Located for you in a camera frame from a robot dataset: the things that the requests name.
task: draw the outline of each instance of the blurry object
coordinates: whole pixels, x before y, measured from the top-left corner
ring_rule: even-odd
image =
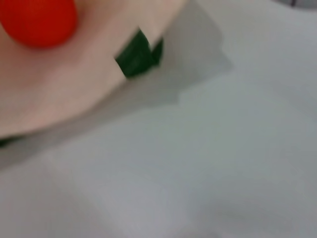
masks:
[[[275,0],[291,7],[314,9],[317,8],[317,0]]]
[[[17,137],[9,137],[9,138],[5,138],[5,139],[0,139],[0,149],[1,148],[5,148],[8,145],[12,144],[15,141],[18,141],[22,139],[22,137],[17,136]]]
[[[125,83],[126,77],[159,64],[162,34],[186,0],[78,2],[78,30],[61,47],[25,48],[0,28],[0,138],[80,116]],[[8,9],[14,7],[6,4]],[[3,16],[12,17],[2,9]]]
[[[66,41],[77,26],[74,0],[2,0],[0,20],[15,40],[31,47]]]

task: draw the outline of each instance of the green object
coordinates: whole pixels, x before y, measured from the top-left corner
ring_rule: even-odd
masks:
[[[22,137],[19,136],[19,137],[10,137],[5,139],[0,139],[0,148],[4,148],[17,140],[20,140],[21,138]]]
[[[127,79],[147,72],[160,64],[163,55],[163,39],[151,51],[150,44],[141,30],[133,37],[129,45],[116,58]]]

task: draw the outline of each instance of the beige paper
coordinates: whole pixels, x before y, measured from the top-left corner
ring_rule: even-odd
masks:
[[[115,56],[140,27],[153,45],[186,0],[78,1],[64,45],[26,48],[0,29],[0,138],[77,117],[126,81]]]

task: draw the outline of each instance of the white table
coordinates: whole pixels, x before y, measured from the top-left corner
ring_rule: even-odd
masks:
[[[317,236],[317,14],[191,2],[161,69],[0,152],[1,238]]]

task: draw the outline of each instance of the red circle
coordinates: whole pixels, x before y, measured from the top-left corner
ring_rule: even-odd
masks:
[[[77,26],[74,0],[0,0],[0,21],[15,40],[33,47],[66,41]]]

